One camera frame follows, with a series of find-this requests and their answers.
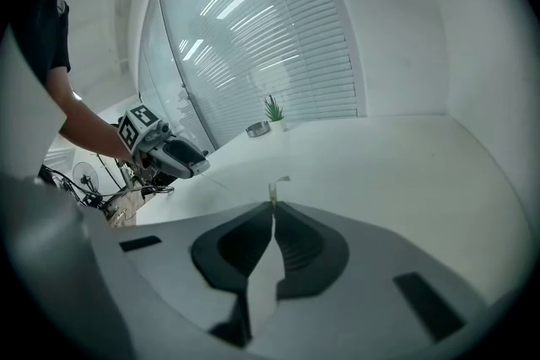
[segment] black t-shirt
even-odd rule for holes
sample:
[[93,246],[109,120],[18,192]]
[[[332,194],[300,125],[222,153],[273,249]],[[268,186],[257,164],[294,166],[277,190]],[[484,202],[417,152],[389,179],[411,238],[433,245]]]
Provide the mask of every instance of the black t-shirt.
[[68,55],[69,6],[61,0],[16,0],[10,24],[19,49],[45,85],[54,67],[71,69]]

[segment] person's arm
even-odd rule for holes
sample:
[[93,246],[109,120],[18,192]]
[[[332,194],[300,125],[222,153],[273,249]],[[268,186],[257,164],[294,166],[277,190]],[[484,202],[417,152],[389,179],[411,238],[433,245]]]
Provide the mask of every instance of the person's arm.
[[131,160],[131,155],[118,137],[116,128],[75,98],[65,67],[55,67],[47,74],[46,89],[67,116],[60,130],[64,138],[91,152]]

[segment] small green plant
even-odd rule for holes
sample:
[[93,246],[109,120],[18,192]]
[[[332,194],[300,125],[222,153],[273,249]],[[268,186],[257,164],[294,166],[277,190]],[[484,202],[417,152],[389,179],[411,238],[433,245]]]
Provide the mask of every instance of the small green plant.
[[264,104],[267,107],[267,117],[270,119],[270,121],[280,121],[284,118],[284,111],[282,108],[279,108],[278,103],[272,97],[272,95],[269,96],[270,102],[268,102],[266,98],[264,99]]

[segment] cable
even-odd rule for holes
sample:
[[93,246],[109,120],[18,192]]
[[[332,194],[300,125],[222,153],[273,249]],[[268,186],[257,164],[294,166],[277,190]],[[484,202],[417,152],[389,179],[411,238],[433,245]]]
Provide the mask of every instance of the cable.
[[109,176],[112,178],[112,181],[114,181],[116,183],[116,186],[118,186],[118,189],[121,189],[122,187],[120,185],[118,185],[118,182],[116,181],[116,179],[114,178],[114,176],[111,174],[111,172],[109,171],[109,169],[107,168],[107,166],[105,165],[105,162],[103,162],[103,160],[101,159],[101,156],[99,153],[96,153],[95,156],[98,157],[98,159],[100,160],[100,162],[103,164],[103,168],[105,168],[105,171],[109,174]]
[[70,193],[71,195],[73,195],[73,197],[75,198],[75,201],[77,201],[78,203],[81,202],[81,199],[79,198],[79,196],[77,195],[77,192],[75,192],[75,190],[73,189],[73,186],[71,186],[71,184],[69,182],[67,182],[65,179],[58,179],[56,176],[54,176],[54,179],[56,179],[58,181],[58,183],[60,184],[60,186],[68,193]]
[[116,197],[116,196],[122,196],[124,194],[127,194],[128,192],[137,192],[137,191],[141,191],[143,189],[155,189],[155,191],[154,191],[155,194],[168,194],[169,192],[172,192],[175,189],[175,188],[173,188],[171,186],[154,186],[154,185],[151,185],[151,186],[140,186],[138,188],[133,188],[133,189],[129,189],[129,190],[125,189],[124,191],[118,191],[118,192],[115,192],[114,194],[100,194],[100,193],[96,193],[96,192],[92,192],[92,191],[87,191],[87,190],[83,189],[82,187],[80,187],[79,185],[77,185],[69,177],[62,174],[60,171],[56,171],[55,169],[49,168],[46,165],[44,165],[44,166],[48,171],[51,171],[52,173],[55,173],[56,175],[60,175],[61,177],[66,179],[71,185],[73,185],[77,189],[79,189],[80,191],[84,192],[85,194],[92,195],[92,196],[100,196],[100,197],[114,196],[114,197]]

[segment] potted plant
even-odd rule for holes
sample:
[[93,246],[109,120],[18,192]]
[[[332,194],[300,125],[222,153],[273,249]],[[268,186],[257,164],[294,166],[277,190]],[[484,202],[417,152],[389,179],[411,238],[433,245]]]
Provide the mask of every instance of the potted plant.
[[284,111],[282,108],[279,108],[278,103],[269,95],[270,100],[264,99],[264,104],[266,105],[267,117],[272,122],[272,130],[284,132],[285,131],[285,119]]

